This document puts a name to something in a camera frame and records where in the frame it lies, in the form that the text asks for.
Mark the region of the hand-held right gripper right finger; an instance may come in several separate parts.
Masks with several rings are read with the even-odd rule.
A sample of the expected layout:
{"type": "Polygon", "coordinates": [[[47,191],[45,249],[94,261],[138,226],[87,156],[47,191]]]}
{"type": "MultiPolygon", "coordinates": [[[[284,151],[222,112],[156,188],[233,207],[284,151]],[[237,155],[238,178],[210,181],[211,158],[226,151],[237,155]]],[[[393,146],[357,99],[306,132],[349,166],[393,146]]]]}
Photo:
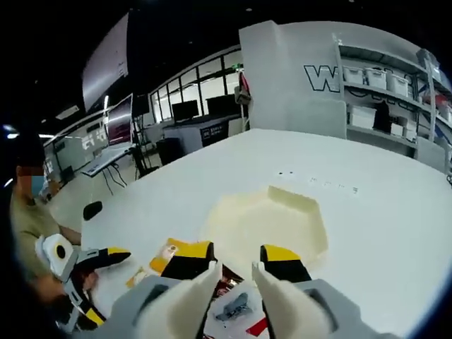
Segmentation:
{"type": "Polygon", "coordinates": [[[312,279],[293,251],[264,244],[259,293],[271,338],[366,338],[359,307],[325,280],[312,279]]]}

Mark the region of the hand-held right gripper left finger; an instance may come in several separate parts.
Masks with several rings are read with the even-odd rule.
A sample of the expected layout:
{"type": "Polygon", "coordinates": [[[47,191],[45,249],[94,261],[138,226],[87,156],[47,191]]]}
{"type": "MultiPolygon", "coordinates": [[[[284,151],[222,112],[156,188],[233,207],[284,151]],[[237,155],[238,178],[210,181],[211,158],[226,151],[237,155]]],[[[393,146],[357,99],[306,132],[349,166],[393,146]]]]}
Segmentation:
{"type": "Polygon", "coordinates": [[[212,242],[182,247],[160,276],[120,297],[105,323],[106,338],[202,338],[218,283],[212,242]]]}

